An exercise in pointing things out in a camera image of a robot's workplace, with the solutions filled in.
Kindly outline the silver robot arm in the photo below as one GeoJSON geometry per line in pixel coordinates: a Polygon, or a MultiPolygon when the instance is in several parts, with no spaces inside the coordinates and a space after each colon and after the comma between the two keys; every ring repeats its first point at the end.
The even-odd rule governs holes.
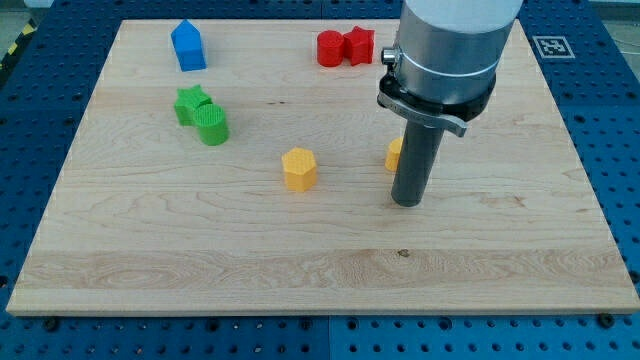
{"type": "Polygon", "coordinates": [[[378,103],[407,120],[406,132],[462,137],[486,108],[521,0],[406,0],[378,103]]]}

